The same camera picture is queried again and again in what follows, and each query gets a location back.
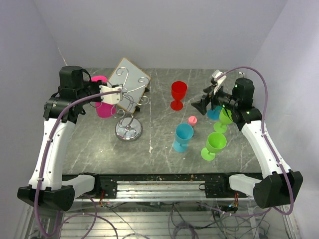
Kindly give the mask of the chrome wine glass rack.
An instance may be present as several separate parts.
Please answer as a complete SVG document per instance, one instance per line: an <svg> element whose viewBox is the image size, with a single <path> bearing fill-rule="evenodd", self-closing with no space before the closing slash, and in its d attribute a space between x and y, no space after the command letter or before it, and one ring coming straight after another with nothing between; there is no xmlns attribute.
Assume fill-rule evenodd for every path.
<svg viewBox="0 0 319 239"><path fill-rule="evenodd" d="M142 96L142 100L147 100L146 103L140 102L140 106L136 107L136 111L140 110L142 105L145 105L149 102L149 98L145 95ZM130 113L120 108L118 104L114 105L116 108L115 114L112 116L117 119L118 122L115 125L115 135L119 140L130 142L137 140L143 133L142 123L134 117L134 113Z"/></svg>

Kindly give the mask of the magenta plastic wine glass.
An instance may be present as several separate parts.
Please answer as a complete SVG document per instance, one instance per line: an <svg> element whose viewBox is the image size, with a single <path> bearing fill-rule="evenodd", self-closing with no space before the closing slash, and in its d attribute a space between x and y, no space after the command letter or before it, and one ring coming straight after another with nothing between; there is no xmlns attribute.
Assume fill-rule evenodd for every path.
<svg viewBox="0 0 319 239"><path fill-rule="evenodd" d="M107 82L107 77L105 76L94 76L92 77L92 81L97 82L101 80L103 83ZM109 118L112 117L115 112L116 108L114 105L103 103L103 102L95 102L93 105L91 104L96 109L96 113L100 118Z"/></svg>

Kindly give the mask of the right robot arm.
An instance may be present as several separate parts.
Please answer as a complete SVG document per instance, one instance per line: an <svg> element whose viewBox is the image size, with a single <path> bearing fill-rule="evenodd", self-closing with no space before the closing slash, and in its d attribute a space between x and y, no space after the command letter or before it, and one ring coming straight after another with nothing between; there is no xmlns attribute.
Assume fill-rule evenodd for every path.
<svg viewBox="0 0 319 239"><path fill-rule="evenodd" d="M191 105L202 115L207 113L207 105L222 107L221 114L235 123L250 143L262 172L261 180L233 174L220 184L220 193L231 197L239 191L253 197L262 209L293 205L303 177L284 161L268 135L264 115L253 106L253 82L246 78L236 79L230 94L224 92L217 81L211 82L200 100Z"/></svg>

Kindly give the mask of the red plastic wine glass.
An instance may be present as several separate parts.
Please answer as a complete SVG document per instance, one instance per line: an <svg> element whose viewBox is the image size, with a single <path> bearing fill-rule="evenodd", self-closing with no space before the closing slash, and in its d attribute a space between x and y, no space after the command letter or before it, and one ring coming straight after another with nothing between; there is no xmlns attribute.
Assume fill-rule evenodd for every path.
<svg viewBox="0 0 319 239"><path fill-rule="evenodd" d="M173 101L170 103L170 107L174 111L180 111L183 108L181 100L185 97L187 91L187 84L183 81L175 81L171 85L171 95Z"/></svg>

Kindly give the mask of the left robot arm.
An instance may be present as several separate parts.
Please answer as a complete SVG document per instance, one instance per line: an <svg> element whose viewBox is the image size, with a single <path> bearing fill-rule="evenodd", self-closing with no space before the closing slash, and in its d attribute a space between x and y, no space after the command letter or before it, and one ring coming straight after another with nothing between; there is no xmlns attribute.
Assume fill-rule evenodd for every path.
<svg viewBox="0 0 319 239"><path fill-rule="evenodd" d="M100 176L81 173L62 180L66 149L83 106L99 101L101 82L84 81L87 70L80 66L64 66L59 71L57 93L44 105L44 132L35 170L29 183L20 187L17 197L39 210L68 211L75 198L87 194L96 198L101 194Z"/></svg>

